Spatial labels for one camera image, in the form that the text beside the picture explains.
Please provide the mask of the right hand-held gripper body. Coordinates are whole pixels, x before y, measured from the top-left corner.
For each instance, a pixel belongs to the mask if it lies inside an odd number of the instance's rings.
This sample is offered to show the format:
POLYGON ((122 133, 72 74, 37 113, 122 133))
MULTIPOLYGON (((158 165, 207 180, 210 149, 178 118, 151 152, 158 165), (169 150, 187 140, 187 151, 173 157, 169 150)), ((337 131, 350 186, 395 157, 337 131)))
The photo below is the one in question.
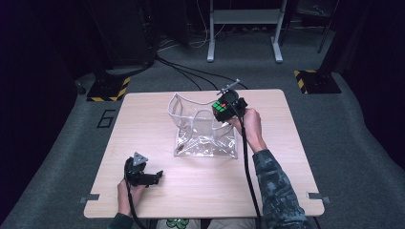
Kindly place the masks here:
POLYGON ((232 87, 237 85, 240 82, 239 79, 236 79, 230 85, 226 85, 222 88, 218 95, 222 96, 222 94, 226 92, 230 92, 232 96, 232 100, 226 104, 226 111, 229 112, 230 118, 236 116, 237 118, 241 118, 245 114, 245 108, 247 107, 247 103, 242 97, 239 97, 238 93, 235 90, 232 90, 232 87))

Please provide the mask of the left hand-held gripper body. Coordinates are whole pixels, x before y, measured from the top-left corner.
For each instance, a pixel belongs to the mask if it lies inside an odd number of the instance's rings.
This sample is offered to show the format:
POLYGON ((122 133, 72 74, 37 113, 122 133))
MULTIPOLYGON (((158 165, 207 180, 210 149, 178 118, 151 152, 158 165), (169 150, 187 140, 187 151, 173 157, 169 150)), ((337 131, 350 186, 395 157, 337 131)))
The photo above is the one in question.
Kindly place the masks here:
POLYGON ((146 162, 148 158, 134 152, 133 156, 130 156, 124 165, 124 179, 127 184, 132 186, 145 185, 149 186, 146 179, 146 174, 144 174, 144 168, 146 167, 146 162))

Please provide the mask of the transparent plastic bag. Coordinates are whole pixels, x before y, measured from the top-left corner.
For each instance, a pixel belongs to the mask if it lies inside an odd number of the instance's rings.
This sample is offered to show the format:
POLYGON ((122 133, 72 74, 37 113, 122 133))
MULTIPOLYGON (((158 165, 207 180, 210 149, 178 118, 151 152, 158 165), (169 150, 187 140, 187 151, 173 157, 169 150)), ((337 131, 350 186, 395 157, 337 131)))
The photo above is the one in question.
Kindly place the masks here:
POLYGON ((215 118, 213 103, 172 96, 167 112, 178 128, 174 156, 238 158, 236 132, 215 118))

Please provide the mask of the person's left hand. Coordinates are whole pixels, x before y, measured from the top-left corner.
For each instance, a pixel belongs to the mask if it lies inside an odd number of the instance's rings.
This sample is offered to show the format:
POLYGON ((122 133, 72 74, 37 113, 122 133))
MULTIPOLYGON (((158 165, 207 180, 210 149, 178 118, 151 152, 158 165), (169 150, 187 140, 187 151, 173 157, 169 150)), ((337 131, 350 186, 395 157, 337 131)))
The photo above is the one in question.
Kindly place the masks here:
POLYGON ((131 217, 131 206, 137 206, 145 186, 128 186, 123 179, 117 185, 117 211, 125 216, 131 217))

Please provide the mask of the person's right hand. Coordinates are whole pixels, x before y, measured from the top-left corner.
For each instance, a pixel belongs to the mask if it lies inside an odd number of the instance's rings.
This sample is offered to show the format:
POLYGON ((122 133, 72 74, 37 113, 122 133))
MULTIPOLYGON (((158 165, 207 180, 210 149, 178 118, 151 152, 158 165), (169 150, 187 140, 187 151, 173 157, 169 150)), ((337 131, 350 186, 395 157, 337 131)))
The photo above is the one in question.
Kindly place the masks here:
POLYGON ((237 118, 230 118, 227 122, 234 126, 240 135, 242 134, 242 127, 245 127, 246 142, 253 153, 267 149, 262 135, 261 117, 255 109, 249 108, 245 110, 244 124, 241 124, 237 118))

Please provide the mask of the person's white green printed clothing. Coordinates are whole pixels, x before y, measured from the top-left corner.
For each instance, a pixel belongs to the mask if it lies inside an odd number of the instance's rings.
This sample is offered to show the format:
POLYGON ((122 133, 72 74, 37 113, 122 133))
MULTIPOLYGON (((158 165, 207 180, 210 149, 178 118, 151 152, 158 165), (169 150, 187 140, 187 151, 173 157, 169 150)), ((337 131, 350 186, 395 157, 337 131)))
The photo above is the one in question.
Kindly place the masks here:
POLYGON ((159 219, 156 229, 255 229, 254 219, 159 219))

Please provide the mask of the grey metal table bracket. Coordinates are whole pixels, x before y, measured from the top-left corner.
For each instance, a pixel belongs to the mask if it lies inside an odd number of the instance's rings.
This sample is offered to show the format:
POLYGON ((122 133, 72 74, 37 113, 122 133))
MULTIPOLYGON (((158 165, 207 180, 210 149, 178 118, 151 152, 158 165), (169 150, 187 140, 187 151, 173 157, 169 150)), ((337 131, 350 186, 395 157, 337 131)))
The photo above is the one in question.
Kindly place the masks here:
POLYGON ((319 193, 312 193, 312 192, 307 192, 307 197, 309 199, 313 199, 313 200, 320 200, 323 203, 331 203, 331 200, 329 197, 323 196, 322 194, 319 193))
POLYGON ((99 196, 100 194, 88 194, 85 197, 81 197, 78 202, 84 204, 87 203, 88 201, 98 200, 99 196))

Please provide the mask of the white metal stand frame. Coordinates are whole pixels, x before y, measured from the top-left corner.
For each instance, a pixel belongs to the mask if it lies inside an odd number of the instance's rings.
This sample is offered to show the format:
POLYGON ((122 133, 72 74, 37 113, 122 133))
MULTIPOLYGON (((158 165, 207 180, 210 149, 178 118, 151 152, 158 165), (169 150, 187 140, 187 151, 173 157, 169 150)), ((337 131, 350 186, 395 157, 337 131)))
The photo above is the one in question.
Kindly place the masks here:
POLYGON ((215 10, 214 0, 209 0, 209 46, 206 61, 212 63, 215 56, 215 25, 275 25, 276 31, 270 37, 276 63, 283 62, 279 36, 286 12, 288 0, 282 0, 279 9, 265 10, 215 10))

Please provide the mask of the black yellow striped base plate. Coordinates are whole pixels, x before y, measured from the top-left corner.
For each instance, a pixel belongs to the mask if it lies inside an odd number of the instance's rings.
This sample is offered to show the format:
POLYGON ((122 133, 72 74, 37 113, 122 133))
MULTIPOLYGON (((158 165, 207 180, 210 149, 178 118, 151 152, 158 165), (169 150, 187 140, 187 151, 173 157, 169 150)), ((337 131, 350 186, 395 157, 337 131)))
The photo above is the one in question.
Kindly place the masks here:
POLYGON ((340 94, 341 90, 330 74, 315 70, 295 71, 295 78, 302 94, 340 94))
POLYGON ((97 79, 87 93, 87 100, 94 102, 119 101, 126 93, 131 78, 97 79))

